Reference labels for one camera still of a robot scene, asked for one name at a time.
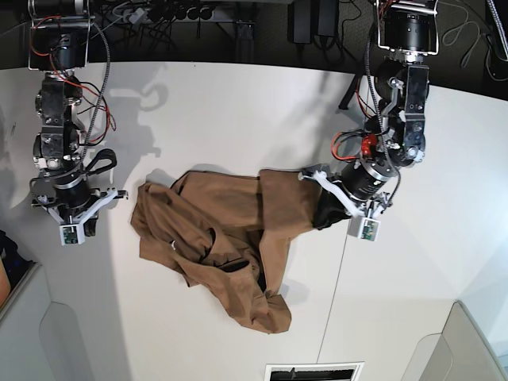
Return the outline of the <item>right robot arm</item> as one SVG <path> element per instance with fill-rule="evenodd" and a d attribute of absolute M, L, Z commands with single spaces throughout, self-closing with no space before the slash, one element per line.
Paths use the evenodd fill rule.
<path fill-rule="evenodd" d="M 30 1 L 29 69 L 44 78 L 35 98 L 40 132 L 33 144 L 38 170 L 29 183 L 32 205 L 45 210 L 59 227 L 63 245 L 82 244 L 96 232 L 99 212 L 112 201 L 127 198 L 124 190 L 93 188 L 89 178 L 117 166 L 113 150 L 104 148 L 90 162 L 89 148 L 103 138 L 92 138 L 94 119 L 103 111 L 106 127 L 115 121 L 106 104 L 104 86 L 80 81 L 75 70 L 87 64 L 90 32 L 95 28 L 88 1 Z M 92 121 L 84 125 L 77 107 L 85 96 L 94 96 Z"/>

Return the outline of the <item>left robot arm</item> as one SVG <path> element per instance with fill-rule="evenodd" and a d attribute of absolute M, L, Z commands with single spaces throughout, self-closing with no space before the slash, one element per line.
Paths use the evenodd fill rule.
<path fill-rule="evenodd" d="M 369 241 L 379 231 L 379 217 L 393 205 L 395 193 L 383 186 L 400 181 L 404 167 L 424 159 L 429 67 L 423 59 L 439 52 L 437 2 L 376 1 L 374 7 L 364 69 L 340 104 L 345 108 L 366 80 L 371 101 L 360 103 L 364 125 L 331 140 L 334 159 L 344 164 L 340 172 L 306 169 L 298 175 L 321 187 L 315 229 L 349 220 L 351 234 Z"/>

